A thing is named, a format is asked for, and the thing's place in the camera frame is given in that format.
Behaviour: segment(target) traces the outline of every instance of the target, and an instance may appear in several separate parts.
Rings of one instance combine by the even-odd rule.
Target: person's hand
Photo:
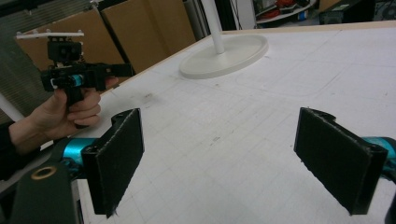
[[[107,86],[118,82],[116,77],[106,79]],[[63,90],[54,94],[31,115],[9,127],[11,141],[20,154],[26,154],[42,144],[78,132],[77,125],[92,126],[99,121],[97,114],[100,94],[95,89],[81,89],[84,99],[67,108]]]

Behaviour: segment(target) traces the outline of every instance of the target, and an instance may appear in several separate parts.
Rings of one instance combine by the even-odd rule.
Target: cardboard box
[[[81,30],[84,33],[82,37],[73,37],[74,42],[82,42],[83,58],[86,63],[124,63],[120,56],[114,41],[108,32],[100,13],[97,10],[81,12],[60,21],[36,28],[39,33],[46,33],[50,29],[53,33],[75,33]],[[33,31],[26,32],[26,35],[32,34]],[[30,57],[33,64],[40,71],[48,69],[53,65],[53,61],[48,58],[47,43],[48,39],[16,39],[18,45]],[[120,82],[128,77],[120,77]]]
[[[129,0],[102,15],[136,73],[195,42],[181,0]]]
[[[327,8],[332,7],[339,1],[340,0],[319,0],[318,12],[322,12],[322,11],[326,10]]]

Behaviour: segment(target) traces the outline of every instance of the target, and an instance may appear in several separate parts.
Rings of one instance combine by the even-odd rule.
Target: finger
[[[116,85],[119,82],[119,79],[117,77],[107,77],[106,78],[106,88],[110,88],[114,85]]]
[[[67,102],[66,93],[57,89],[54,94],[43,104],[44,108],[50,113],[64,111]]]
[[[78,124],[78,125],[92,126],[92,125],[96,124],[97,122],[99,122],[99,120],[100,120],[99,116],[94,115],[94,116],[90,116],[85,119],[75,119],[74,122],[75,122],[75,124]]]
[[[99,105],[96,105],[88,110],[79,110],[77,112],[71,112],[67,115],[67,119],[69,120],[85,119],[99,114],[100,111],[101,111],[101,107]]]
[[[101,99],[100,94],[97,91],[87,89],[84,92],[84,99],[76,102],[69,107],[69,112],[77,112],[83,110],[90,110],[99,104]]]

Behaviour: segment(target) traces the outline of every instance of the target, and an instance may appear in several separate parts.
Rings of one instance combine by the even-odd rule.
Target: shelf
[[[278,21],[278,20],[285,19],[285,18],[287,18],[289,16],[296,15],[296,14],[302,12],[302,11],[305,11],[305,10],[309,9],[316,2],[317,2],[317,0],[310,0],[309,4],[306,7],[299,7],[299,8],[294,9],[294,11],[291,12],[291,13],[275,16],[275,17],[273,17],[271,19],[259,20],[259,21],[256,21],[256,23],[257,24],[262,24],[262,23],[267,23],[267,22],[270,22],[270,21]]]

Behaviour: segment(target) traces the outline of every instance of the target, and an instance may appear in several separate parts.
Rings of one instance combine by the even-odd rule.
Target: white stand pole
[[[3,94],[0,93],[0,109],[3,110],[12,120],[23,119],[23,115],[12,105]]]
[[[235,72],[259,60],[268,50],[262,35],[235,35],[222,39],[214,4],[202,0],[214,46],[194,52],[181,62],[179,70],[187,78],[219,77]]]
[[[202,0],[202,5],[206,14],[207,24],[209,25],[210,34],[213,38],[213,43],[215,45],[216,53],[224,53],[224,45],[221,40],[221,34],[219,31],[218,21],[216,20],[216,12],[210,0]]]

